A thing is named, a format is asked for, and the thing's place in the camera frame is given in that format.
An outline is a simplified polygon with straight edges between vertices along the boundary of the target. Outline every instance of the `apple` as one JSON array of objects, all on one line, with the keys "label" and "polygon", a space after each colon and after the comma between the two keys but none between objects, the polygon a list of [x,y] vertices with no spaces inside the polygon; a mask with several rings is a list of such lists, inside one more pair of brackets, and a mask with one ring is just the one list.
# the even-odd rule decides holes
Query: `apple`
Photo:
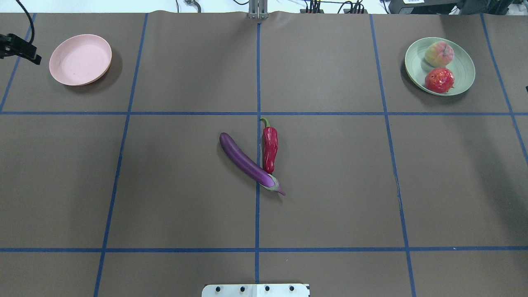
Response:
[{"label": "apple", "polygon": [[454,57],[453,48],[445,41],[431,44],[426,51],[426,61],[433,67],[445,67]]},{"label": "apple", "polygon": [[455,76],[447,68],[434,68],[426,76],[426,88],[437,93],[445,93],[453,87]]}]

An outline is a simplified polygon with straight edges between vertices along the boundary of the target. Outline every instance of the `purple eggplant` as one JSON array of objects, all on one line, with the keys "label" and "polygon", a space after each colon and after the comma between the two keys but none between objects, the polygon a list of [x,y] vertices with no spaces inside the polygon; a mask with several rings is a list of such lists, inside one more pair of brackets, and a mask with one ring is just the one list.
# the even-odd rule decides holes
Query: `purple eggplant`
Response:
[{"label": "purple eggplant", "polygon": [[235,141],[227,133],[220,134],[220,145],[228,158],[245,174],[256,180],[264,188],[286,195],[279,185],[277,179],[259,167],[238,147]]}]

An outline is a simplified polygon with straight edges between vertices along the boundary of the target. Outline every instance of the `wire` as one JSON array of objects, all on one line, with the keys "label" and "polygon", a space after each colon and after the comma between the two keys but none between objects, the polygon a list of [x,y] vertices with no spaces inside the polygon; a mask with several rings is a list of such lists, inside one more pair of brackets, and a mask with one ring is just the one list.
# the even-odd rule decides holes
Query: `wire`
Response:
[{"label": "wire", "polygon": [[350,4],[350,10],[352,10],[352,1],[345,1],[343,2],[343,4],[341,4],[341,7],[339,7],[339,10],[337,11],[337,13],[341,12],[341,9],[343,8],[343,6],[345,6],[345,4]]},{"label": "wire", "polygon": [[22,3],[20,3],[19,0],[15,0],[19,5],[20,7],[22,7],[22,9],[24,10],[24,12],[26,13],[27,15],[27,18],[30,20],[30,27],[31,27],[31,38],[29,40],[29,44],[32,44],[33,43],[33,40],[35,39],[35,26],[33,26],[33,20],[31,19],[31,16],[30,16],[30,13],[27,12],[26,8],[24,7],[24,5],[22,5]]},{"label": "wire", "polygon": [[365,12],[365,6],[361,4],[363,0],[359,0],[354,4],[354,7],[348,11],[350,14],[359,14]]},{"label": "wire", "polygon": [[383,2],[383,8],[385,9],[385,12],[387,14],[391,14],[388,10],[387,10],[387,7],[385,6],[385,0],[381,0],[381,2]]},{"label": "wire", "polygon": [[308,10],[308,3],[306,3],[306,8],[307,8],[306,13],[321,13],[321,1],[310,0],[310,9]]},{"label": "wire", "polygon": [[198,9],[198,13],[202,12],[202,7],[198,4],[198,2],[194,2],[194,5],[196,5],[196,9]]},{"label": "wire", "polygon": [[321,2],[321,3],[335,3],[335,4],[343,4],[343,2],[335,2],[335,1],[319,1],[317,0],[318,2]]}]

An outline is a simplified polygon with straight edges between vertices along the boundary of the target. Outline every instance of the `table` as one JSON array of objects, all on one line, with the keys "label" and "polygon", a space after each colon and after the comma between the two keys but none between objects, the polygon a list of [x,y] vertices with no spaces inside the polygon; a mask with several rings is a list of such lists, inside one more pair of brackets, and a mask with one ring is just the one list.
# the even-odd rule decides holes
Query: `table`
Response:
[{"label": "table", "polygon": [[[528,294],[526,17],[34,15],[43,57],[0,61],[0,295],[200,296],[205,284],[309,283],[312,296]],[[20,14],[0,27],[26,36]],[[406,27],[394,34],[387,27]],[[112,65],[68,87],[63,40]],[[407,47],[447,38],[465,93],[407,77]],[[279,132],[286,197],[238,170]]]}]

